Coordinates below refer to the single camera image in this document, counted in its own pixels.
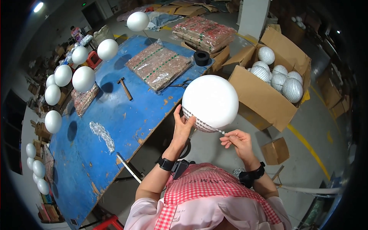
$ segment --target person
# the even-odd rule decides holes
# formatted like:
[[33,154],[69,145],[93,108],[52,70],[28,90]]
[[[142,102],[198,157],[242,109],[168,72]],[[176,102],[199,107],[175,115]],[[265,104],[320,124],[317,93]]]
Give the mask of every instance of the person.
[[79,27],[70,27],[70,30],[71,30],[71,35],[72,37],[77,41],[77,42],[80,42],[82,39],[83,39],[83,35],[82,35],[82,31]]
[[[162,158],[176,161],[196,122],[174,111],[175,128]],[[251,136],[240,130],[225,133],[221,145],[234,145],[246,171],[260,168]],[[165,194],[160,199],[166,185]],[[124,229],[287,229],[291,223],[271,178],[264,173],[253,190],[210,163],[190,164],[177,180],[159,164],[138,186]]]

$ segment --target forearm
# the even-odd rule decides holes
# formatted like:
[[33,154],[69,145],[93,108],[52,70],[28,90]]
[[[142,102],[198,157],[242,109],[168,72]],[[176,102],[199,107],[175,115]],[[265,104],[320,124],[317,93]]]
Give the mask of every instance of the forearm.
[[[170,145],[163,153],[162,158],[176,161],[179,157],[179,153],[180,148]],[[171,171],[163,170],[158,164],[156,164],[138,186],[138,189],[135,193],[135,200],[149,197],[158,201],[160,199],[161,192],[170,177],[170,174]]]
[[[254,171],[254,170],[257,170],[261,166],[261,163],[255,156],[253,156],[251,159],[247,161],[243,161],[243,163],[244,163],[244,168],[246,171]],[[254,188],[254,191],[256,191],[258,194],[260,194],[265,199],[268,199],[270,197],[279,196],[279,192],[275,184],[273,183],[273,181],[267,175],[266,172],[261,178],[254,181],[253,188]]]

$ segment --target wooden hammer handle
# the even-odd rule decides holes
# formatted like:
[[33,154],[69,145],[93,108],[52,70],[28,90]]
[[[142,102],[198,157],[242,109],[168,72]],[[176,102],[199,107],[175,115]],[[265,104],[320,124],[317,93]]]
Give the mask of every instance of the wooden hammer handle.
[[132,95],[130,95],[130,92],[129,92],[129,90],[127,89],[127,87],[125,86],[124,81],[123,81],[123,80],[120,80],[120,83],[121,83],[121,85],[123,86],[124,91],[125,91],[126,95],[128,96],[128,99],[129,99],[129,100],[133,100]]

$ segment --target pink shirt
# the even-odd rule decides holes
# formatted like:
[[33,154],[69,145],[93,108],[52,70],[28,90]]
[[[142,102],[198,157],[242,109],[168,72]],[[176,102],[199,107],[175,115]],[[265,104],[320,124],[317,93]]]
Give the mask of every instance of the pink shirt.
[[[286,230],[291,230],[291,222],[279,197],[271,197],[267,202],[281,220]],[[154,229],[163,208],[163,198],[158,202],[151,198],[138,199],[131,207],[124,229]],[[170,229],[215,228],[226,218],[238,229],[279,229],[270,226],[261,205],[245,197],[203,197],[179,204]]]

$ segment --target hammer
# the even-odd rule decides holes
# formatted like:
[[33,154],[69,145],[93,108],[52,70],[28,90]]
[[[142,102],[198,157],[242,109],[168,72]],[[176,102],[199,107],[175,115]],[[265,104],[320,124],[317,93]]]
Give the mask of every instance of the hammer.
[[128,89],[127,89],[127,87],[125,86],[125,83],[124,83],[124,78],[122,77],[119,81],[117,81],[117,83],[119,84],[119,83],[121,83],[121,85],[123,86],[123,88],[124,88],[124,91],[125,91],[125,93],[126,93],[126,95],[128,96],[128,99],[129,100],[133,100],[133,98],[132,98],[132,95],[130,95],[130,92],[128,91]]

